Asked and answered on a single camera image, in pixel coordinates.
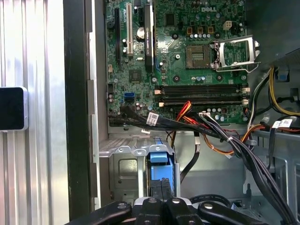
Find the motherboard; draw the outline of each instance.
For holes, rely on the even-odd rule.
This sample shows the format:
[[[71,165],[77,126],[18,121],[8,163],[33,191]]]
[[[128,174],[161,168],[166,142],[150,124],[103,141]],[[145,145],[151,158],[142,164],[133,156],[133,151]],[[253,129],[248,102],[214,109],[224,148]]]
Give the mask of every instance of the motherboard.
[[[225,42],[247,35],[243,0],[107,0],[105,7],[109,113],[129,105],[175,119],[189,100],[219,123],[247,122],[248,71],[240,62],[248,45]]]

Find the screw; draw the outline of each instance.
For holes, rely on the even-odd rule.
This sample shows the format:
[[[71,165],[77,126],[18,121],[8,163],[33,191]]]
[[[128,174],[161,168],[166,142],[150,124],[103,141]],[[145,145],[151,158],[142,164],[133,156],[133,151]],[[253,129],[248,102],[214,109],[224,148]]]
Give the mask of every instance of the screw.
[[[124,208],[126,208],[126,205],[125,205],[125,204],[120,203],[120,204],[118,205],[118,209],[124,209]]]
[[[180,200],[178,198],[174,198],[174,199],[172,199],[172,202],[175,204],[178,204],[178,203],[180,203]]]
[[[155,200],[154,198],[151,198],[151,199],[149,200],[149,202],[150,202],[150,203],[156,203],[156,200]]]
[[[204,207],[208,210],[211,210],[213,208],[211,204],[204,204]]]

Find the black device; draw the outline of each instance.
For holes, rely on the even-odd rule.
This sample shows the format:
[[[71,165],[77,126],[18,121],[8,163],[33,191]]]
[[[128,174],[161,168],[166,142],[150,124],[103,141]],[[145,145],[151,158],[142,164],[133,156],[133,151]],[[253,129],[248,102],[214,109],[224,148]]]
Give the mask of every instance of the black device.
[[[28,92],[24,87],[0,88],[0,131],[28,127]]]

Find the black pcie slot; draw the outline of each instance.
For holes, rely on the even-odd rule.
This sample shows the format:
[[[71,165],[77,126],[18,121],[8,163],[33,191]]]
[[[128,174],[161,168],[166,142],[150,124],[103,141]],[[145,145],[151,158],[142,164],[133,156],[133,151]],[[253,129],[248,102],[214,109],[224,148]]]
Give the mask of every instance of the black pcie slot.
[[[116,61],[118,65],[121,65],[121,49],[120,49],[120,42],[121,42],[121,35],[120,35],[120,9],[114,9],[114,22],[115,22],[115,29],[116,29]]]
[[[182,86],[157,86],[156,94],[162,95],[181,95],[181,94],[229,94],[240,92],[242,86],[239,84],[226,85],[182,85]]]
[[[242,105],[242,96],[220,96],[220,97],[168,97],[160,100],[159,106],[184,105],[191,101],[193,105]]]

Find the blue connector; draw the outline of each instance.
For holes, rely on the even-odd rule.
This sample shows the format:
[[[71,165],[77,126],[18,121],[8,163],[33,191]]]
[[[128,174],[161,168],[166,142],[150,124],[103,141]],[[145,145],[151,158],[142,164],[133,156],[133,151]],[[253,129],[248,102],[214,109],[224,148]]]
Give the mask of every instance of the blue connector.
[[[133,102],[135,100],[135,93],[134,92],[124,93],[124,100],[126,102]]]

